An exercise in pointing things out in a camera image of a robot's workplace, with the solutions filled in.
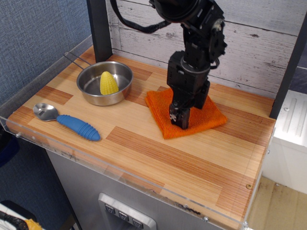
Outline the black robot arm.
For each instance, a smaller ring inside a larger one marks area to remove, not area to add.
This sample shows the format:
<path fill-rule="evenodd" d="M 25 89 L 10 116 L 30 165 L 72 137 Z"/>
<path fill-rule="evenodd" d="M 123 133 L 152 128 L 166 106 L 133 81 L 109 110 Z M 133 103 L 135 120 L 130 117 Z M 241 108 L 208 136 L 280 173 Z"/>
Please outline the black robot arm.
<path fill-rule="evenodd" d="M 169 23 L 183 28 L 185 49 L 169 59 L 167 84 L 173 91 L 170 121 L 186 129 L 190 109 L 202 109 L 210 87 L 208 74 L 225 54 L 224 12 L 213 0 L 153 0 L 151 4 Z"/>

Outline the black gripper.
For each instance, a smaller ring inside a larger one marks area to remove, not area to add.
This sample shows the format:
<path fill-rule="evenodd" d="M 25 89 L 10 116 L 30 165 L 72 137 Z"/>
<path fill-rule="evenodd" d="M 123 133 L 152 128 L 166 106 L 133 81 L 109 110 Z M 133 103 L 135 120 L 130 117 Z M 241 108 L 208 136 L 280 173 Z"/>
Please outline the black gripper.
<path fill-rule="evenodd" d="M 208 80 L 210 65 L 197 69 L 184 60 L 184 51 L 176 51 L 168 62 L 167 84 L 173 91 L 169 117 L 171 124 L 182 129 L 189 127 L 190 108 L 194 107 L 195 95 Z"/>

